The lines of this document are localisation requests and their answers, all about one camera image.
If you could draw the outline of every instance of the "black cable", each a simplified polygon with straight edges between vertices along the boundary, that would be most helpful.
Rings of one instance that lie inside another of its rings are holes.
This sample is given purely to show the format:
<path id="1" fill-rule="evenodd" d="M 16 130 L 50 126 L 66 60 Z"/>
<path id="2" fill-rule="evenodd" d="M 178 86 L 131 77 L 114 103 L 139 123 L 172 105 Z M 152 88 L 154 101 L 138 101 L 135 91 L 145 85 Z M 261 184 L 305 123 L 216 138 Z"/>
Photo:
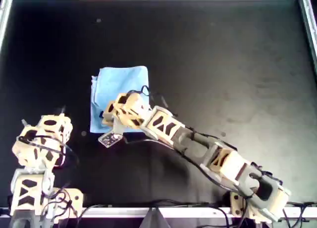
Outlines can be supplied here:
<path id="1" fill-rule="evenodd" d="M 66 145 L 64 142 L 60 141 L 59 139 L 57 139 L 53 136 L 50 136 L 50 135 L 36 135 L 36 136 L 34 136 L 34 138 L 47 138 L 47 139 L 57 141 L 61 146 L 65 147 L 67 150 L 69 150 L 69 152 L 72 154 L 73 158 L 75 158 L 76 165 L 78 166 L 80 164 L 79 158 L 76 155 L 76 153 L 68 145 Z"/>
<path id="2" fill-rule="evenodd" d="M 145 141 L 150 141 L 150 142 L 155 142 L 155 143 L 159 143 L 161 145 L 164 145 L 166 147 L 168 147 L 169 149 L 172 149 L 173 151 L 175 151 L 178 155 L 180 155 L 182 158 L 184 158 L 186 161 L 188 161 L 189 163 L 191 163 L 192 165 L 194 165 L 196 168 L 199 169 L 199 171 L 209 180 L 211 181 L 212 183 L 214 183 L 215 185 L 229 191 L 229 192 L 234 192 L 234 193 L 237 193 L 238 195 L 244 197 L 243 195 L 240 194 L 240 192 L 238 190 L 235 190 L 231 187 L 228 187 L 226 185 L 223 185 L 221 183 L 219 183 L 218 181 L 214 180 L 213 178 L 211 178 L 210 176 L 208 176 L 208 174 L 199 166 L 197 165 L 194 161 L 192 161 L 189 157 L 183 155 L 182 153 L 180 153 L 179 151 L 177 150 L 174 150 L 172 147 L 170 147 L 169 145 L 161 142 L 161 141 L 157 141 L 157 140 L 153 140 L 153 139 L 142 139 L 142 140 L 136 140 L 136 141 L 131 141 L 131 142 L 128 142 L 127 139 L 123 136 L 123 140 L 126 144 L 137 144 L 137 143 L 140 143 L 140 142 L 145 142 Z"/>
<path id="3" fill-rule="evenodd" d="M 288 217 L 287 217 L 286 212 L 285 212 L 284 209 L 283 209 L 283 214 L 284 214 L 284 217 L 285 217 L 285 220 L 286 220 L 286 223 L 287 223 L 288 228 L 291 228 L 291 224 L 289 223 L 289 219 L 288 219 Z"/>
<path id="4" fill-rule="evenodd" d="M 9 210 L 8 216 L 10 217 L 11 217 L 10 213 L 11 213 L 12 199 L 13 199 L 13 195 L 9 195 L 6 197 L 6 203 L 8 205 L 8 210 Z"/>
<path id="5" fill-rule="evenodd" d="M 66 220 L 66 225 L 63 226 L 64 228 L 67 228 L 68 221 L 69 221 L 69 217 L 70 217 L 70 209 L 69 209 L 69 211 L 68 211 L 68 218 L 67 218 L 67 220 Z M 64 222 L 64 220 L 58 221 L 58 228 L 60 227 L 60 224 L 63 223 L 63 222 Z"/>
<path id="6" fill-rule="evenodd" d="M 145 93 L 143 92 L 143 90 L 144 90 L 145 88 L 147 89 L 148 94 L 145 94 Z M 156 101 L 155 101 L 154 96 L 160 96 L 160 99 L 161 99 L 161 101 L 162 101 L 162 103 L 163 103 L 163 105 L 164 105 L 164 108 L 166 108 L 166 109 L 169 108 L 169 107 L 168 107 L 168 104 L 167 104 L 167 102 L 166 102 L 166 100 L 165 100 L 165 98 L 164 98 L 164 96 L 163 96 L 161 93 L 157 93 L 157 92 L 154 92 L 154 93 L 153 93 L 153 92 L 151 92 L 150 89 L 149 89 L 149 87 L 148 87 L 147 85 L 143 85 L 140 91 L 138 91 L 138 90 L 130 90 L 129 92 L 127 92 L 127 94 L 131 94 L 131 93 L 144 94 L 145 96 L 149 97 L 150 100 L 151 100 L 155 105 L 156 105 Z"/>
<path id="7" fill-rule="evenodd" d="M 60 193 L 64 194 L 64 197 L 63 197 L 62 199 L 60 199 L 59 201 L 51 201 L 51 202 L 49 202 L 48 204 L 46 204 L 46 205 L 44 206 L 44 208 L 42 209 L 41 217 L 44 215 L 45 208 L 46 208 L 48 205 L 54 204 L 54 203 L 56 203 L 56 204 L 57 204 L 57 203 L 62 203 L 62 202 L 65 201 L 66 193 L 65 193 L 65 192 L 59 192 L 59 194 L 60 194 Z"/>
<path id="8" fill-rule="evenodd" d="M 58 215 L 53 216 L 52 221 L 54 221 L 55 218 L 57 218 L 57 217 L 63 216 L 63 215 L 67 212 L 67 209 L 69 209 L 69 216 L 70 216 L 70 209 L 71 209 L 71 207 L 72 207 L 71 204 L 72 204 L 72 200 L 69 200 L 69 201 L 66 203 L 66 206 L 65 206 L 64 208 L 59 206 L 59 208 L 63 209 L 64 211 L 63 211 L 62 213 L 58 214 Z"/>
<path id="9" fill-rule="evenodd" d="M 283 185 L 283 181 L 282 180 L 274 177 L 271 172 L 262 170 L 262 166 L 261 165 L 257 165 L 255 162 L 251 162 L 251 165 L 256 167 L 262 173 L 262 176 L 266 175 L 266 176 L 272 178 L 273 180 L 277 181 L 281 186 Z"/>
<path id="10" fill-rule="evenodd" d="M 109 204 L 112 207 L 197 207 L 197 206 L 215 206 L 210 202 L 180 202 L 171 199 L 157 199 L 153 201 L 137 202 L 137 203 L 115 203 Z"/>
<path id="11" fill-rule="evenodd" d="M 237 225 L 237 228 L 241 228 L 242 223 L 247 215 L 247 209 L 248 209 L 248 202 L 246 202 L 246 206 L 243 209 L 243 213 L 242 213 L 241 219 L 239 221 L 239 224 Z"/>
<path id="12" fill-rule="evenodd" d="M 70 185 L 70 181 L 68 181 L 67 183 L 65 183 L 56 193 L 52 194 L 52 195 L 45 195 L 46 198 L 48 198 L 49 200 L 55 199 L 61 192 L 66 192 L 68 194 L 68 192 L 65 190 L 66 187 L 68 187 Z"/>
<path id="13" fill-rule="evenodd" d="M 299 207 L 301 209 L 299 217 L 297 218 L 296 222 L 292 226 L 290 225 L 289 218 L 287 217 L 285 211 L 283 210 L 283 213 L 284 213 L 285 220 L 287 222 L 288 228 L 295 228 L 299 224 L 299 222 L 300 222 L 300 227 L 302 226 L 302 224 L 303 224 L 303 214 L 304 214 L 305 209 L 308 206 L 316 205 L 317 203 L 316 202 L 304 202 L 304 203 L 288 202 L 287 204 L 295 206 L 295 207 Z"/>
<path id="14" fill-rule="evenodd" d="M 197 227 L 197 228 L 208 228 L 208 227 L 210 227 L 210 228 L 212 228 L 212 227 L 225 227 L 225 228 L 230 228 L 230 227 L 233 227 L 233 225 L 231 224 L 229 224 L 229 219 L 228 219 L 228 216 L 227 216 L 227 214 L 222 210 L 222 209 L 220 209 L 220 208 L 218 208 L 218 207 L 214 207 L 214 206 L 209 206 L 210 208 L 213 208 L 213 209 L 216 209 L 216 210 L 218 210 L 218 211 L 221 211 L 223 214 L 224 214 L 224 218 L 225 218 L 225 220 L 226 220 L 226 225 L 225 226 L 212 226 L 212 225 L 203 225 L 203 226 L 199 226 L 199 227 Z"/>
<path id="15" fill-rule="evenodd" d="M 62 141 L 60 141 L 59 139 L 55 138 L 55 137 L 52 137 L 52 136 L 49 136 L 49 135 L 36 135 L 34 136 L 33 138 L 48 138 L 48 139 L 52 139 L 52 140 L 55 140 L 57 141 L 61 146 L 65 147 L 66 149 L 68 149 L 72 155 L 73 158 L 75 158 L 75 161 L 76 161 L 76 166 L 79 165 L 79 158 L 78 156 L 76 155 L 76 153 L 68 146 L 66 145 L 65 143 L 63 143 Z M 37 147 L 39 149 L 44 149 L 44 150 L 48 150 L 48 151 L 51 151 L 51 152 L 54 152 L 54 153 L 57 153 L 57 154 L 60 154 L 60 155 L 63 155 L 66 157 L 66 153 L 63 153 L 61 151 L 58 151 L 58 150 L 55 150 L 55 149 L 52 149 L 50 147 L 47 147 L 47 146 L 44 146 L 44 145 L 39 145 L 39 144 L 36 144 L 32 141 L 30 141 L 28 138 L 26 138 L 25 136 L 19 136 L 18 137 L 18 140 L 24 144 L 27 144 L 27 145 L 31 145 L 31 146 L 34 146 L 34 147 Z"/>
<path id="16" fill-rule="evenodd" d="M 235 147 L 235 146 L 229 144 L 228 142 L 225 142 L 225 141 L 221 140 L 221 139 L 220 139 L 219 137 L 217 137 L 217 136 L 197 132 L 197 131 L 195 131 L 194 128 L 192 128 L 192 127 L 188 127 L 188 126 L 187 126 L 186 128 L 187 128 L 187 129 L 190 129 L 190 130 L 194 131 L 195 133 L 200 134 L 200 135 L 202 135 L 202 136 L 212 137 L 212 138 L 214 138 L 214 139 L 216 139 L 216 140 L 219 140 L 221 143 L 225 144 L 226 146 L 230 147 L 231 149 L 234 149 L 235 151 L 238 151 L 237 147 Z"/>
<path id="17" fill-rule="evenodd" d="M 83 215 L 84 215 L 89 209 L 91 209 L 91 208 L 96 208 L 96 207 L 105 207 L 105 205 L 100 205 L 100 204 L 98 204 L 98 205 L 93 205 L 93 206 L 87 207 L 87 208 L 80 214 L 80 216 L 78 217 L 78 219 L 77 219 L 77 224 L 76 224 L 75 228 L 78 228 L 78 227 L 79 227 L 79 222 L 80 222 L 81 219 L 83 218 Z"/>
<path id="18" fill-rule="evenodd" d="M 218 226 L 218 225 L 202 225 L 202 226 L 197 226 L 196 228 L 227 228 L 227 227 L 235 227 L 237 225 L 235 224 L 230 224 L 229 226 L 227 225 L 222 225 L 222 226 Z"/>
<path id="19" fill-rule="evenodd" d="M 76 219 L 78 219 L 78 216 L 77 216 L 77 211 L 75 211 L 74 207 L 73 206 L 70 206 L 70 208 L 73 210 L 73 213 L 75 214 L 76 216 Z M 69 209 L 69 212 L 68 212 L 68 218 L 66 220 L 66 225 L 65 225 L 65 228 L 67 228 L 67 225 L 68 225 L 68 221 L 69 221 L 69 217 L 70 217 L 70 209 Z"/>

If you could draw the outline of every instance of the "black mat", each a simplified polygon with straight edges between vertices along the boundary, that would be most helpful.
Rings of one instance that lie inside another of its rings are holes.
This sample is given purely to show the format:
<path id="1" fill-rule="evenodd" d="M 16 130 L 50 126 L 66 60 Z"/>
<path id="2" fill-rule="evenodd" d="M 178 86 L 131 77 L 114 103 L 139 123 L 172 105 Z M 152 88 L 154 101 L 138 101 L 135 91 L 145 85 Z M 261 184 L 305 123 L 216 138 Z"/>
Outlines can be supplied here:
<path id="1" fill-rule="evenodd" d="M 291 200 L 316 200 L 317 91 L 296 0 L 15 0 L 0 55 L 0 206 L 22 130 L 66 105 L 76 172 L 56 172 L 85 205 L 222 194 L 172 151 L 103 148 L 89 131 L 91 76 L 145 65 L 150 87 L 179 119 L 221 136 L 284 181 Z"/>

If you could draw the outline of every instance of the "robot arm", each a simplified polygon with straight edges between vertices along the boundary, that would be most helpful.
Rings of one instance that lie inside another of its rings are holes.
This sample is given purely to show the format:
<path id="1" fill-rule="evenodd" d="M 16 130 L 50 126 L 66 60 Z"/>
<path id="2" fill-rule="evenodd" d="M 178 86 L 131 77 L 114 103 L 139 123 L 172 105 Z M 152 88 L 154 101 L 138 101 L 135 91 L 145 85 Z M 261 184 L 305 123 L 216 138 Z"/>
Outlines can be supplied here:
<path id="1" fill-rule="evenodd" d="M 232 197 L 239 194 L 245 199 L 249 211 L 254 211 L 249 212 L 251 219 L 278 221 L 289 199 L 290 191 L 240 156 L 235 149 L 216 138 L 196 133 L 165 108 L 155 106 L 152 109 L 139 93 L 119 94 L 104 111 L 103 124 L 113 127 L 111 132 L 100 138 L 106 147 L 122 138 L 125 127 L 140 129 L 150 138 L 165 143 L 183 156 L 193 149 L 183 145 L 185 138 L 201 144 L 206 149 L 205 154 L 200 158 L 189 159 L 217 185 L 235 190 Z"/>
<path id="2" fill-rule="evenodd" d="M 12 152 L 24 166 L 16 169 L 11 181 L 13 194 L 10 227 L 50 228 L 60 219 L 76 218 L 82 212 L 83 193 L 75 188 L 55 188 L 53 168 L 62 155 L 72 131 L 64 114 L 45 115 L 37 126 L 25 123 Z"/>

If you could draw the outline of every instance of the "blue towel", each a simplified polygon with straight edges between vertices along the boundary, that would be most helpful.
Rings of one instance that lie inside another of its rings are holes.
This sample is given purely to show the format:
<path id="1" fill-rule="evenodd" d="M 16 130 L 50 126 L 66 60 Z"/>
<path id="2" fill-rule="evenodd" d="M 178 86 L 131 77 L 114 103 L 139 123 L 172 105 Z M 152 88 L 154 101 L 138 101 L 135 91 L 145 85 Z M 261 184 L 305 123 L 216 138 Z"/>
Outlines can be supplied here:
<path id="1" fill-rule="evenodd" d="M 130 90 L 141 90 L 143 85 L 149 86 L 148 69 L 145 66 L 131 68 L 100 69 L 98 76 L 92 76 L 91 85 L 91 119 L 90 132 L 107 133 L 111 127 L 102 125 L 100 113 L 103 112 L 110 101 L 114 101 L 119 93 Z M 143 100 L 149 103 L 149 97 L 142 95 Z M 125 132 L 137 132 L 127 128 Z"/>

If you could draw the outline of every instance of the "folded cloth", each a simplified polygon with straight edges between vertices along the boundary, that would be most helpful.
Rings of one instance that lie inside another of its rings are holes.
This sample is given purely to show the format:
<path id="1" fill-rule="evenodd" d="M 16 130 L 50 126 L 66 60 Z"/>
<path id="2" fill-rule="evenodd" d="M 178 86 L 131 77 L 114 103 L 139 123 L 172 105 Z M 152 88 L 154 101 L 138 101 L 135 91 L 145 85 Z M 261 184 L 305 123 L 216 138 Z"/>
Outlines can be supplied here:
<path id="1" fill-rule="evenodd" d="M 149 86 L 148 69 L 145 66 L 130 68 L 100 69 L 98 76 L 92 76 L 91 85 L 91 118 L 90 132 L 107 133 L 111 127 L 102 125 L 100 114 L 106 109 L 110 101 L 114 101 L 119 93 L 130 90 L 141 90 L 142 86 Z M 142 95 L 143 100 L 149 103 L 149 97 Z M 138 132 L 126 128 L 125 132 Z"/>

